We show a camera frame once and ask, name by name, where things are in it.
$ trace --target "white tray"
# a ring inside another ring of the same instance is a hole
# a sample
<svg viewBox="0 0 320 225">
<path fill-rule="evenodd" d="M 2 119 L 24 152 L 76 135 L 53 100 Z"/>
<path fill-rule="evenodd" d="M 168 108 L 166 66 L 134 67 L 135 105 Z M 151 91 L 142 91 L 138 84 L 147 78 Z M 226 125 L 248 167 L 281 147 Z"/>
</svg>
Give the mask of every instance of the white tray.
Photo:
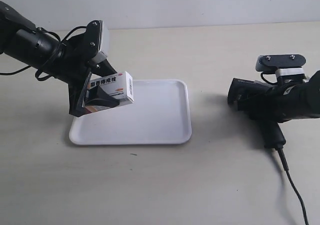
<svg viewBox="0 0 320 225">
<path fill-rule="evenodd" d="M 187 86 L 179 80 L 134 80 L 134 103 L 73 120 L 76 145 L 182 144 L 192 133 Z"/>
</svg>

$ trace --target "white box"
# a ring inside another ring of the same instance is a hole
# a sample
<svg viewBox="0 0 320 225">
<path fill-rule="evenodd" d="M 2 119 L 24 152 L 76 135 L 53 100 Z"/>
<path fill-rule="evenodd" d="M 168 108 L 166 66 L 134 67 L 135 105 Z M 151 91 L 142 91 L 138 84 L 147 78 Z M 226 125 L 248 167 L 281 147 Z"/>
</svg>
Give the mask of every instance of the white box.
<svg viewBox="0 0 320 225">
<path fill-rule="evenodd" d="M 90 90 L 97 86 L 100 86 L 102 90 L 111 97 L 119 100 L 120 104 L 117 107 L 129 105 L 134 102 L 133 79 L 126 71 L 91 80 L 88 84 L 86 99 L 89 97 Z M 88 113 L 95 113 L 110 109 L 111 107 L 86 105 L 85 108 Z"/>
</svg>

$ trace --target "table surface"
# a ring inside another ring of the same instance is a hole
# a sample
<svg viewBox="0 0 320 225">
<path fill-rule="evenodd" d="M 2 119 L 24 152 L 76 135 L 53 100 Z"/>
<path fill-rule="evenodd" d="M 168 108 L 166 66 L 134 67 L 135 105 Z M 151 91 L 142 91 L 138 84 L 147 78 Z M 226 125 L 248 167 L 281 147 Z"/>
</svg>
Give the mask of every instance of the table surface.
<svg viewBox="0 0 320 225">
<path fill-rule="evenodd" d="M 34 69 L 1 77 L 1 224 L 303 224 L 279 159 L 226 94 L 233 77 L 259 79 L 259 55 L 302 54 L 313 75 L 319 38 L 320 22 L 110 31 L 118 71 L 186 82 L 193 133 L 182 145 L 74 146 L 64 83 L 38 82 Z M 0 63 L 1 72 L 23 66 L 5 55 Z M 310 224 L 320 222 L 319 127 L 281 125 Z"/>
</svg>

